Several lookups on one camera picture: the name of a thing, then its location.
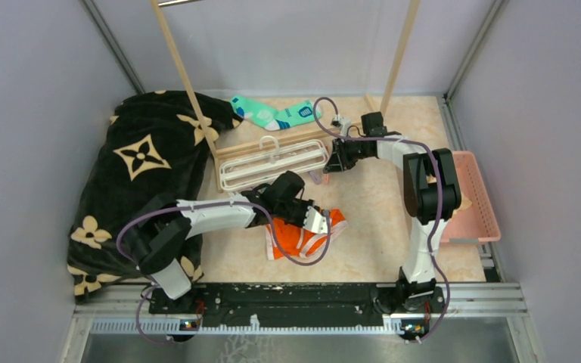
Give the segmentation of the orange underwear white trim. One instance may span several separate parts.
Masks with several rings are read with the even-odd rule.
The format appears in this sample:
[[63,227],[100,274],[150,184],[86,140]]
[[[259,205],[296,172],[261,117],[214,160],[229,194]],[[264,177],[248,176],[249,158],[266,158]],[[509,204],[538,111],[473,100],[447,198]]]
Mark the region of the orange underwear white trim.
[[284,258],[282,250],[289,256],[300,261],[315,259],[319,257],[326,247],[326,234],[316,234],[297,226],[283,222],[281,219],[273,219],[277,246],[272,236],[270,225],[266,225],[266,257],[269,261]]

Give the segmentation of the white plastic clip hanger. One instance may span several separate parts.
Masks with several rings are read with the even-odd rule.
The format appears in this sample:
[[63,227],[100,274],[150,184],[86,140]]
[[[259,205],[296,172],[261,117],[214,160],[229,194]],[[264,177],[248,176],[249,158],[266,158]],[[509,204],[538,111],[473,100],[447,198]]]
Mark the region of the white plastic clip hanger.
[[322,169],[329,159],[324,143],[317,139],[282,146],[273,136],[259,140],[259,150],[219,165],[219,186],[223,191],[245,190],[273,182],[286,171],[296,174]]

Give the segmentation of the wooden drying rack frame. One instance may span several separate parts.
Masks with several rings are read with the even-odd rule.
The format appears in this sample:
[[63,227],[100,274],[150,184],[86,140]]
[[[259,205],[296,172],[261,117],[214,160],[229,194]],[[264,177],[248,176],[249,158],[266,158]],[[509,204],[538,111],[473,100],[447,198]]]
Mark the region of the wooden drying rack frame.
[[[179,77],[185,87],[186,93],[188,95],[188,99],[191,102],[193,107],[195,116],[197,117],[197,121],[200,123],[200,127],[202,129],[202,135],[206,140],[211,155],[214,159],[214,170],[215,170],[215,177],[216,177],[216,187],[219,192],[223,192],[225,189],[221,186],[221,179],[220,179],[220,163],[222,161],[234,159],[236,157],[241,157],[247,154],[251,154],[256,150],[256,145],[253,142],[239,144],[234,147],[226,147],[218,149],[216,147],[216,140],[211,135],[210,129],[205,122],[205,116],[203,111],[200,108],[197,96],[194,92],[192,87],[191,81],[188,77],[188,74],[185,69],[184,62],[182,57],[177,49],[177,45],[175,39],[173,38],[172,32],[169,28],[169,24],[167,23],[166,17],[163,13],[163,9],[166,7],[177,6],[180,5],[181,1],[166,1],[166,2],[159,2],[156,0],[151,1],[151,7],[154,11],[157,22],[160,26],[160,30],[163,34],[163,37],[166,41],[167,47],[169,49],[169,53],[172,56],[173,62],[176,66],[177,72]],[[416,0],[411,0],[409,2],[408,10],[406,12],[405,20],[402,25],[402,29],[400,31],[399,41],[396,48],[396,52],[393,57],[393,62],[390,68],[390,74],[387,77],[387,83],[384,88],[383,97],[381,99],[381,104],[379,107],[375,107],[373,104],[373,100],[369,95],[365,96],[365,102],[367,103],[368,107],[372,111],[380,111],[381,113],[386,113],[388,105],[393,97],[393,91],[396,86],[396,81],[399,75],[400,68],[402,66],[402,61],[405,56],[405,51],[407,45],[410,40],[410,35],[412,34],[413,27],[415,25],[416,17],[418,15],[418,10],[420,8],[421,3]],[[332,127],[327,128],[321,124],[318,125],[318,129],[308,130],[303,132],[295,132],[289,135],[283,135],[278,140],[281,144],[297,144],[304,141],[309,141],[312,139],[323,139],[326,135],[333,135],[334,129]]]

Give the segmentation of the pink perforated plastic basket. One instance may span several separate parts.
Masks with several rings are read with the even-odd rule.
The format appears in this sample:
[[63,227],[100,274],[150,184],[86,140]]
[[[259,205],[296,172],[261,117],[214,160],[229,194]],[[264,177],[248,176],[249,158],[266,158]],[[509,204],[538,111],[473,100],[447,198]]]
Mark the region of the pink perforated plastic basket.
[[487,244],[501,240],[493,207],[476,157],[469,151],[454,151],[461,194],[473,205],[464,211],[454,211],[441,237],[443,244]]

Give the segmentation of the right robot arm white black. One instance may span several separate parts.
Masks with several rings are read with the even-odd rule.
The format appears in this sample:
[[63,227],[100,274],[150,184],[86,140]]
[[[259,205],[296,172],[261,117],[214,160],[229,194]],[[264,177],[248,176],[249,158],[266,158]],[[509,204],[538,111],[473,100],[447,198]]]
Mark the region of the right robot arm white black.
[[461,189],[451,150],[431,149],[412,141],[384,125],[382,113],[362,116],[362,134],[350,136],[352,123],[340,114],[332,119],[339,130],[332,141],[332,153],[326,173],[352,169],[360,160],[371,157],[386,160],[401,172],[403,206],[410,216],[410,247],[399,269],[396,290],[391,297],[380,298],[390,311],[406,312],[433,303],[437,291],[436,254],[441,234],[461,206]]

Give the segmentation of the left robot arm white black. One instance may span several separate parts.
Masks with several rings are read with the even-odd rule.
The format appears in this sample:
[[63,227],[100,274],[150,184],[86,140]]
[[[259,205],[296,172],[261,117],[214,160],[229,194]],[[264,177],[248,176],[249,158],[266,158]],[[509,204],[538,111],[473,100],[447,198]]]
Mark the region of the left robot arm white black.
[[287,171],[271,183],[220,200],[159,195],[144,206],[142,215],[122,227],[117,249],[166,294],[169,306],[186,313],[194,308],[197,294],[179,261],[184,242],[211,231],[273,226],[274,219],[314,234],[329,232],[327,213],[314,200],[299,197],[304,187],[298,174]]

